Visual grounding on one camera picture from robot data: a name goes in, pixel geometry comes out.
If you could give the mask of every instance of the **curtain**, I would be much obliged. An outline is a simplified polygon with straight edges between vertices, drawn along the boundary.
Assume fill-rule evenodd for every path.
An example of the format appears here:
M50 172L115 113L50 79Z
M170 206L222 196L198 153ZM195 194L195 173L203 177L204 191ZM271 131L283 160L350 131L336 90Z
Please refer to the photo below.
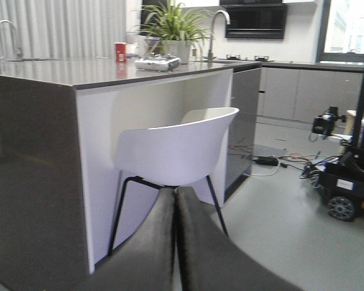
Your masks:
M24 58L112 57L126 38L125 0L0 0L3 19L17 27ZM8 23L0 54L14 57Z

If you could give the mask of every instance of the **chair backrest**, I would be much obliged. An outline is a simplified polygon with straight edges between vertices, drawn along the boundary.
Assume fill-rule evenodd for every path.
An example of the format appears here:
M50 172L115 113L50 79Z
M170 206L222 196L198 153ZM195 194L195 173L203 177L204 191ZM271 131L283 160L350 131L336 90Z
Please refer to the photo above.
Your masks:
M216 166L237 112L232 107L192 110L181 124L125 130L118 138L115 166L169 186L198 181Z

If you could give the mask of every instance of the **sink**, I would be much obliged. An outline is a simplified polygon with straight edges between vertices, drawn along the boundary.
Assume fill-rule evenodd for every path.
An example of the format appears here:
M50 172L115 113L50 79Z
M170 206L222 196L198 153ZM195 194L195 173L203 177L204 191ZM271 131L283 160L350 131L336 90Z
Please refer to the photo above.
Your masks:
M30 58L30 59L4 59L7 62L33 62L33 61L59 61L59 59L41 59L41 58Z

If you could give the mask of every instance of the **black metal chair leg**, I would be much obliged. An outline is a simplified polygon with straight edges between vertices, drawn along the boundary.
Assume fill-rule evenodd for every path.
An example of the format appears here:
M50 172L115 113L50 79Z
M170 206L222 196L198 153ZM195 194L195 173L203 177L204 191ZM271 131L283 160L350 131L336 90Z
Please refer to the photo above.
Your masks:
M123 188L121 189L120 200L119 200L119 204L118 204L118 207L117 207L116 218L115 218L115 222L113 224L113 229L112 229L112 233L110 235L110 240L109 240L108 256L110 256L112 254L112 251L113 251L113 244L115 243L117 227L118 227L119 220L120 220L121 209L123 208L124 196L126 194L127 184L128 184L129 181L132 180L131 178L132 177L129 177L129 178L124 180Z
M143 184L143 185L146 185L146 186L149 186L151 188L158 189L158 190L160 188L162 188L162 186L151 183L149 181L145 181L142 177L139 177L139 176L128 177L128 178L126 178L124 180L123 187L121 189L119 204L118 204L118 207L117 207L115 222L113 224L112 233L110 235L108 254L107 254L108 256L110 256L112 254L112 251L113 251L113 245L115 243L117 228L118 228L118 224L119 224L119 220L120 220L121 211L123 209L124 197L126 195L127 185L128 185L129 181L137 182L137 183L140 183L140 184Z
M218 200L217 200L216 194L214 192L212 180L211 180L211 177L209 177L209 175L206 176L206 181L207 181L207 184L209 186L209 190L211 191L211 194L212 194L212 198L213 198L213 202L214 202L214 207L216 208L218 218L220 219L221 227L222 227L225 235L226 236L229 236L228 235L228 231L226 230L226 226L225 226L225 222L224 222L223 215L221 214L220 206L218 205Z

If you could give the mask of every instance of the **faucet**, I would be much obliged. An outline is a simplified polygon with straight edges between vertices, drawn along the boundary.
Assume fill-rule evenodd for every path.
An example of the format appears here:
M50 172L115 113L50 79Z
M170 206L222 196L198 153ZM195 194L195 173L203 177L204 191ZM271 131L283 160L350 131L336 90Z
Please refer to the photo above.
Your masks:
M13 51L16 53L17 59L22 59L23 58L23 49L20 45L19 35L17 34L18 30L17 30L16 26L11 21L6 20L6 19L0 20L0 26L3 25L3 23L8 23L10 25ZM1 47L3 48L4 45L3 45L2 39L3 39L3 37L0 36Z
M214 59L214 57L213 57L214 21L216 19L216 16L219 15L219 14L224 15L227 25L231 24L231 19L230 19L229 14L228 14L227 11L218 10L216 13L214 13L213 18L212 18L211 38L210 38L210 41L209 41L209 51L207 52L207 60L209 62L213 61L213 59Z

